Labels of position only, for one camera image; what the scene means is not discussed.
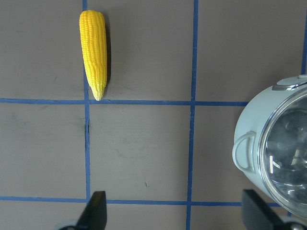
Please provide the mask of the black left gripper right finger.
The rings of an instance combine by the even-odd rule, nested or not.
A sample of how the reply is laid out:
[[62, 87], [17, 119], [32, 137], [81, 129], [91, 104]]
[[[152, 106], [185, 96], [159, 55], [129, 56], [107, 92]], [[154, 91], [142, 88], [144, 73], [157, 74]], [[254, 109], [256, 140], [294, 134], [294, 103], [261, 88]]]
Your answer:
[[284, 222], [254, 191], [243, 190], [242, 220], [247, 230], [282, 230]]

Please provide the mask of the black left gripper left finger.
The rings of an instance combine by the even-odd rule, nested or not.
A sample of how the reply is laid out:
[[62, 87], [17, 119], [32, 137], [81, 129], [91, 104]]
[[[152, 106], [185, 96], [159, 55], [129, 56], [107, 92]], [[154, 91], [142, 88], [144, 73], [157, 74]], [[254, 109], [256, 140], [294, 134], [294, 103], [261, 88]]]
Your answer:
[[106, 193], [96, 191], [79, 217], [77, 230], [104, 230], [107, 223]]

